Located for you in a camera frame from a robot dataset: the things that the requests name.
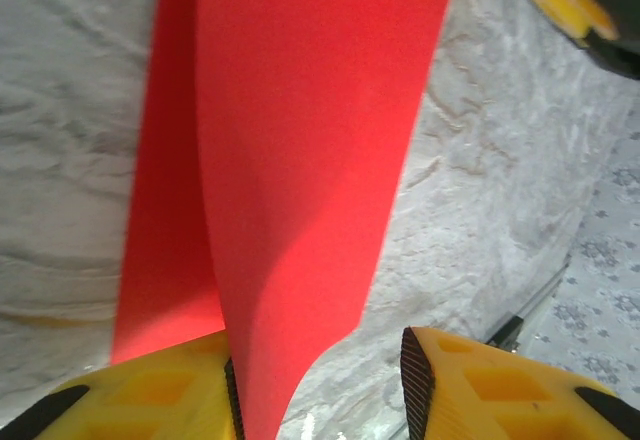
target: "folded red sheet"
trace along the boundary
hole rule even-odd
[[[248,440],[355,328],[448,0],[158,0],[113,361],[226,328]]]

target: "gray stone surface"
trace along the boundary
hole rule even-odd
[[[109,348],[154,0],[0,0],[0,424]],[[482,337],[560,266],[637,85],[453,0],[360,328],[280,438],[387,439],[402,328]]]

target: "red foam sheet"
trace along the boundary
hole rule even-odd
[[[447,1],[159,0],[114,360],[226,323],[275,438],[360,320]]]

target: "gray floor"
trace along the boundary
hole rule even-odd
[[[596,378],[640,408],[640,109],[594,193],[564,281],[523,353]]]

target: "textured gray surface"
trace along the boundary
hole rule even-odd
[[[0,423],[105,361],[153,1],[0,0]],[[453,0],[363,323],[280,437],[388,438],[402,328],[482,337],[550,278],[636,92],[528,1]]]
[[[595,193],[564,282],[522,354],[596,378],[640,408],[640,102]]]

